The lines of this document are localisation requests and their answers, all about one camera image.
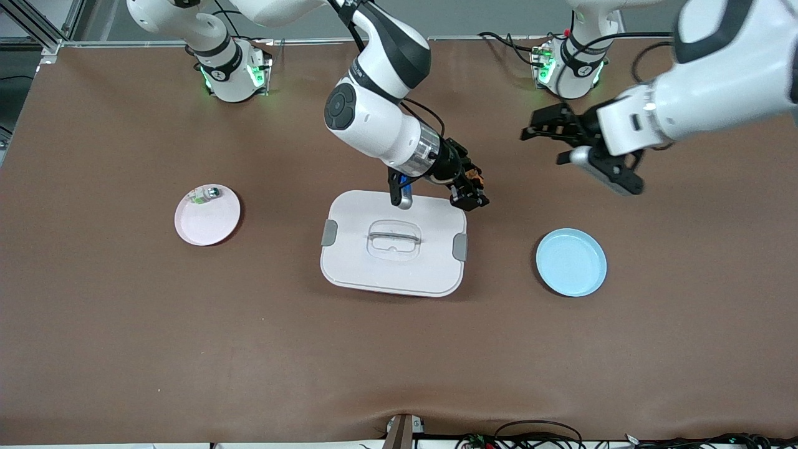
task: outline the small glass bottle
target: small glass bottle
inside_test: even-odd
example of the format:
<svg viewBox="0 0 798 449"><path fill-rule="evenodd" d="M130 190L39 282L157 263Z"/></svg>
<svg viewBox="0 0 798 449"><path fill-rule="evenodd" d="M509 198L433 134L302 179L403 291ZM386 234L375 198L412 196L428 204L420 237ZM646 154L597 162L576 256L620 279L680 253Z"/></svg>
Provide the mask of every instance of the small glass bottle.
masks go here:
<svg viewBox="0 0 798 449"><path fill-rule="evenodd" d="M207 189L203 189L202 187L197 187L196 189L194 189L193 192L189 193L186 196L186 199L189 200L191 203L194 203L195 205L204 205L210 200L214 200L221 196L222 196L222 191L219 190L219 188L217 187L208 187Z"/></svg>

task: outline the white lid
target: white lid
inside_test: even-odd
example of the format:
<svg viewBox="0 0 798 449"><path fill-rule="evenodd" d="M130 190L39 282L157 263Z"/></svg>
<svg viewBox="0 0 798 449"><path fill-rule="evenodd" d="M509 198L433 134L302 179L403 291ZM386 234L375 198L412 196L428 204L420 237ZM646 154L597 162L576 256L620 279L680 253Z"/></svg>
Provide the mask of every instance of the white lid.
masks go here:
<svg viewBox="0 0 798 449"><path fill-rule="evenodd" d="M463 280L465 213L447 200L391 205L383 192L354 190L330 206L321 267L335 285L410 296L446 296Z"/></svg>
<svg viewBox="0 0 798 449"><path fill-rule="evenodd" d="M220 195L203 205L192 203L186 196L180 198L175 211L175 230L190 244L208 246L219 243L235 230L241 218L241 203L235 192L223 185L200 187L203 190L216 187Z"/></svg>
<svg viewBox="0 0 798 449"><path fill-rule="evenodd" d="M606 277L601 245L578 229L557 229L546 235L538 245L535 262L543 281L566 296L590 295Z"/></svg>

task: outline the light blue plate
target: light blue plate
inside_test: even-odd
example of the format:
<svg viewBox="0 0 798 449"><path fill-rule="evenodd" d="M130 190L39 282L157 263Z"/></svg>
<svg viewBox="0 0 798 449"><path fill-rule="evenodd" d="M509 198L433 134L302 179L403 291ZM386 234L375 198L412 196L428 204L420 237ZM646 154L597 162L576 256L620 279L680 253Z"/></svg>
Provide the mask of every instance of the light blue plate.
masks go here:
<svg viewBox="0 0 798 449"><path fill-rule="evenodd" d="M606 257L601 245L578 229L550 232L540 241L535 262L543 281L565 296L590 295L606 277Z"/></svg>

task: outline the brown tabletop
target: brown tabletop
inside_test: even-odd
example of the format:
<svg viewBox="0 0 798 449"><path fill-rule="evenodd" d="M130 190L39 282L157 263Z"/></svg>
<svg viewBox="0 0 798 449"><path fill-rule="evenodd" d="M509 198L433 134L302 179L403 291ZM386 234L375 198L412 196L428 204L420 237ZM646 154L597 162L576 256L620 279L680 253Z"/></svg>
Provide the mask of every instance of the brown tabletop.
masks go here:
<svg viewBox="0 0 798 449"><path fill-rule="evenodd" d="M630 85L647 43L616 42L577 109ZM41 68L0 173L0 443L364 439L398 412L428 432L798 433L790 117L649 153L646 193L618 197L555 166L563 143L518 140L554 100L511 50L435 42L413 98L471 150L492 203L468 214L455 293L372 294L318 265L333 199L386 188L322 120L354 55L288 47L271 94L238 105L208 97L180 48L64 49ZM208 182L245 216L192 247L173 214ZM591 296L535 278L536 242L563 227L606 252Z"/></svg>

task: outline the round plate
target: round plate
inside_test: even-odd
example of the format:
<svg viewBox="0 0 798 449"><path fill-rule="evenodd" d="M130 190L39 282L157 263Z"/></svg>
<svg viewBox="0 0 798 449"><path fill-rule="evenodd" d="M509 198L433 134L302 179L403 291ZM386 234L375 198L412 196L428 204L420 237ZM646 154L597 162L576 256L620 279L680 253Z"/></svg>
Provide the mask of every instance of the round plate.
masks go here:
<svg viewBox="0 0 798 449"><path fill-rule="evenodd" d="M209 187L216 187L222 195L204 205L194 204L183 196L175 211L177 235L197 246L208 246L224 240L241 218L241 203L235 192L218 184L202 186L203 189Z"/></svg>
<svg viewBox="0 0 798 449"><path fill-rule="evenodd" d="M535 262L543 281L565 296L586 296L601 287L606 257L599 243L578 229L557 229L540 241Z"/></svg>

